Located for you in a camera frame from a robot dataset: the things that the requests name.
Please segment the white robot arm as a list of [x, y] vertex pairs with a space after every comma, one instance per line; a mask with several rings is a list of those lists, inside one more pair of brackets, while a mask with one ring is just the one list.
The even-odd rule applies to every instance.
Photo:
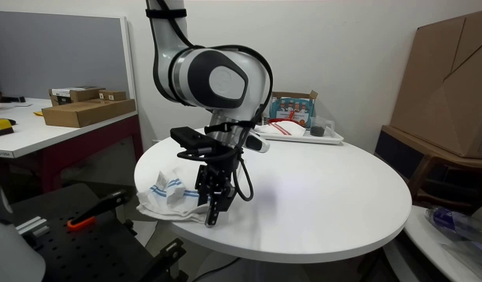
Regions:
[[183, 0], [145, 0], [145, 15], [155, 43], [158, 92], [211, 112], [202, 131], [173, 126], [170, 137], [183, 147], [183, 158], [198, 162], [195, 187], [208, 206], [205, 223], [213, 227], [241, 195], [236, 172], [245, 167], [244, 145], [270, 100], [272, 68], [261, 53], [245, 45], [191, 42]]

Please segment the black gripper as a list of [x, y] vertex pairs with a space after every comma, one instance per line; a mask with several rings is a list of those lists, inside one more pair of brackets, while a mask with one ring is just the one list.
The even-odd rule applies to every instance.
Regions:
[[194, 153], [194, 159], [200, 161], [195, 180], [197, 205], [209, 205], [205, 223], [213, 227], [219, 212], [227, 211], [236, 195], [233, 176], [239, 164], [239, 153], [234, 148], [198, 150]]

